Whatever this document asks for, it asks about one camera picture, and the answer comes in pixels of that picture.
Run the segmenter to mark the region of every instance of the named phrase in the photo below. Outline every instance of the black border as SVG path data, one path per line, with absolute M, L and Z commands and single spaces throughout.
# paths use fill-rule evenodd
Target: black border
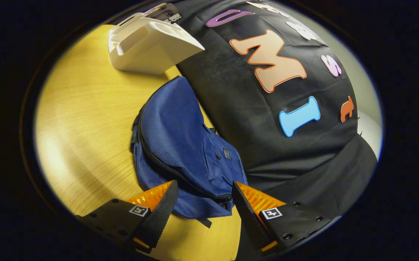
M 56 38 L 68 35 L 67 28 L 88 31 L 133 4 L 0 0 L 0 260 L 130 260 L 130 254 L 53 215 L 42 201 L 22 163 L 18 116 L 28 79 Z M 380 163 L 364 194 L 339 222 L 288 258 L 419 260 L 419 2 L 286 4 L 319 22 L 314 13 L 320 13 L 360 44 L 356 48 L 325 25 L 370 72 L 384 98 L 386 126 Z

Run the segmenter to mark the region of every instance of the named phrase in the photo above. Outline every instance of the black cloth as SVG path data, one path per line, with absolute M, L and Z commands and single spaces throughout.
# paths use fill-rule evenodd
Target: black cloth
M 284 202 L 304 203 L 332 219 L 347 212 L 364 192 L 376 164 L 371 147 L 356 134 L 333 159 L 265 193 Z M 260 250 L 252 247 L 242 226 L 236 260 L 261 259 Z
M 185 0 L 174 5 L 183 17 L 177 23 L 205 48 L 177 66 L 221 137 L 239 152 L 251 187 L 266 190 L 299 177 L 332 159 L 353 138 L 357 132 L 357 104 L 345 68 L 320 38 L 306 40 L 286 24 L 290 21 L 302 25 L 300 22 L 242 0 Z M 212 28 L 205 25 L 230 9 L 255 14 Z M 262 88 L 254 73 L 257 67 L 269 66 L 247 62 L 256 48 L 240 55 L 229 44 L 231 39 L 265 34 L 266 29 L 285 42 L 278 55 L 297 59 L 307 72 L 305 79 L 285 81 L 272 93 Z M 322 55 L 337 61 L 342 69 L 340 76 L 332 76 Z M 319 104 L 320 120 L 304 124 L 292 137 L 286 137 L 279 113 L 298 109 L 309 96 Z M 340 109 L 348 96 L 355 109 L 353 118 L 342 123 Z

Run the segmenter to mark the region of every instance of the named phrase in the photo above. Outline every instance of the table surface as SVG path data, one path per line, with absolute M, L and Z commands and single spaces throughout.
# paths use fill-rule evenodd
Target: table surface
M 143 192 L 129 151 L 132 123 L 157 88 L 181 76 L 175 66 L 160 76 L 114 69 L 107 46 L 111 28 L 95 28 L 57 61 L 35 113 L 35 142 L 46 180 L 76 215 Z M 206 126 L 213 127 L 204 111 L 203 116 Z M 235 207 L 232 213 L 209 218 L 211 228 L 171 215 L 150 256 L 234 260 L 241 220 Z

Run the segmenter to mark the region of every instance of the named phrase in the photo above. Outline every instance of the orange letter m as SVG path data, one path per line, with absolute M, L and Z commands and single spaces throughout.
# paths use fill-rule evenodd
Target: orange letter m
M 273 92 L 275 86 L 292 78 L 306 77 L 306 70 L 298 60 L 277 55 L 284 44 L 283 39 L 271 30 L 245 40 L 230 40 L 230 45 L 241 55 L 248 54 L 249 49 L 258 46 L 248 59 L 249 64 L 272 65 L 266 69 L 254 69 L 257 80 L 268 93 Z

